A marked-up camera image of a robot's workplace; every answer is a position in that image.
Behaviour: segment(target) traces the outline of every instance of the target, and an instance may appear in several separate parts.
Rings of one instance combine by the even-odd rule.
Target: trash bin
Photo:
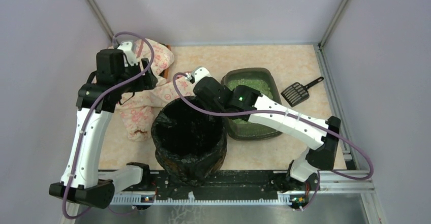
[[[195,96],[186,97],[202,108]],[[226,129],[221,117],[200,113],[181,99],[167,104],[151,127],[157,162],[172,176],[201,186],[219,170],[227,151]]]

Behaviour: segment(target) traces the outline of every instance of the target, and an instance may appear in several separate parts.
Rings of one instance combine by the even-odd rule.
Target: black trash bag
[[[195,96],[186,98],[202,108]],[[181,99],[170,102],[160,111],[152,124],[151,135],[157,162],[188,185],[201,186],[225,160],[227,136],[222,118],[200,113]]]

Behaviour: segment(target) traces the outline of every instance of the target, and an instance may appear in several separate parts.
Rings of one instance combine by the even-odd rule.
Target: white wall
[[[96,0],[115,32],[174,45],[310,43],[341,0]]]
[[[84,0],[0,0],[0,223],[58,223],[48,195],[70,153],[76,96],[108,44]]]
[[[389,223],[429,223],[431,0],[352,0],[325,51]]]

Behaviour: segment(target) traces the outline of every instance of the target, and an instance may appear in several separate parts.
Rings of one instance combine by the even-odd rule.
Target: floor
[[[312,45],[172,47],[172,52],[175,62],[169,68],[170,76],[203,66],[220,81],[228,71],[234,69],[263,67],[271,72],[279,91],[294,82],[307,84],[321,76]],[[294,109],[312,117],[329,118],[331,110],[324,84],[317,84],[309,92],[310,98]],[[148,164],[151,169],[161,170],[155,158],[155,149],[152,139],[143,142],[128,140],[120,115],[115,113],[105,135],[99,169],[118,169],[128,162],[141,162]],[[286,134],[253,142],[228,138],[222,169],[286,169],[290,161],[305,149],[304,143]],[[334,168],[346,168],[340,147]]]

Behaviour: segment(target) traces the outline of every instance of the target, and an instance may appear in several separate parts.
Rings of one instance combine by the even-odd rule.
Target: metal frame
[[[103,16],[100,8],[98,7],[95,0],[86,0],[88,6],[94,13],[95,17],[99,21],[101,28],[103,29],[104,33],[106,34],[107,38],[109,40],[112,39],[114,33],[112,31],[112,28],[110,27],[109,23],[106,21],[106,18]],[[331,106],[331,110],[333,115],[339,117],[342,121],[345,118],[340,100],[338,99],[338,94],[335,86],[335,82],[331,76],[331,70],[330,65],[328,63],[328,60],[325,55],[325,45],[327,44],[330,36],[332,35],[333,31],[335,30],[337,24],[339,23],[342,15],[344,14],[350,0],[342,0],[340,3],[330,25],[328,26],[325,34],[322,37],[322,40],[319,44],[314,45],[314,49],[316,52],[316,57],[319,63],[320,71],[322,75],[326,78],[325,79],[325,88],[326,92],[328,93],[328,99]],[[341,133],[345,135],[347,138],[352,139],[352,136],[349,132],[348,126],[346,123],[342,124],[341,127]],[[345,160],[350,161],[353,160],[358,166],[357,163],[357,153],[355,151],[351,151],[350,147],[346,144],[341,144],[343,155]],[[349,171],[349,174],[353,175],[364,175],[366,174],[366,171]],[[376,192],[374,190],[374,185],[372,181],[352,181],[343,177],[340,177],[338,175],[335,175],[331,172],[322,172],[321,175],[321,186],[322,191],[319,191],[318,194],[352,194],[352,193],[360,193],[362,197],[364,212],[368,218],[369,223],[386,223],[385,217],[383,215],[383,211],[381,208],[381,205],[378,201]],[[140,200],[140,197],[142,196],[148,196],[154,194],[154,192],[128,192],[128,193],[120,193],[119,195],[115,195],[114,201],[112,204],[119,204],[119,205],[136,205],[137,200]],[[297,194],[296,192],[288,192],[288,194]],[[158,202],[155,201],[153,204],[160,204],[160,205],[167,205],[167,204],[184,204],[184,205],[193,205],[193,203],[199,203],[196,202],[194,199],[189,198],[189,200],[186,200],[184,202],[175,202],[175,203],[166,203],[165,202]],[[222,202],[216,202],[214,204],[232,204],[232,203],[222,203]],[[241,204],[252,204],[252,202],[246,202]],[[76,214],[78,212],[77,205],[68,205],[68,212],[70,214]],[[64,219],[64,217],[61,219],[61,223],[66,223],[64,221],[68,221]]]

